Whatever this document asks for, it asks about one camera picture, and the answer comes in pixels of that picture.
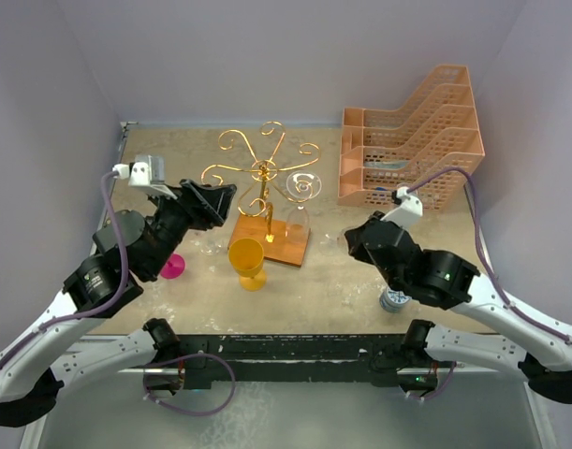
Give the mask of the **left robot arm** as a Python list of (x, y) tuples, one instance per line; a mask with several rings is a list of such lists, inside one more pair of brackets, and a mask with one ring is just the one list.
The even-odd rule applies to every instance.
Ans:
[(69, 348), (142, 295), (189, 230), (225, 223), (237, 192), (182, 180), (151, 194), (153, 215), (109, 212), (93, 235), (95, 253), (64, 281), (52, 303), (0, 352), (0, 427), (23, 427), (58, 400), (123, 369), (183, 367), (189, 356), (164, 319), (151, 319), (118, 340), (75, 354)]

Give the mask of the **clear wine glass front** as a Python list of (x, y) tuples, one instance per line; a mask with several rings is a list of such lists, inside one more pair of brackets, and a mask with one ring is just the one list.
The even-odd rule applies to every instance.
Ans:
[(326, 233), (319, 241), (319, 251), (325, 256), (348, 254), (345, 236), (340, 233)]

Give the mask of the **clear wine glass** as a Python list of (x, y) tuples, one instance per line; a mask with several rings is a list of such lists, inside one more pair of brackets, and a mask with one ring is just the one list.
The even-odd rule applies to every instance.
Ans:
[(322, 180), (312, 171), (299, 170), (288, 176), (286, 189), (294, 200), (294, 208), (286, 220), (286, 238), (293, 243), (305, 243), (310, 234), (310, 215), (305, 204), (320, 194)]
[(325, 256), (348, 254), (345, 236), (340, 233), (326, 233), (319, 241), (319, 251)]

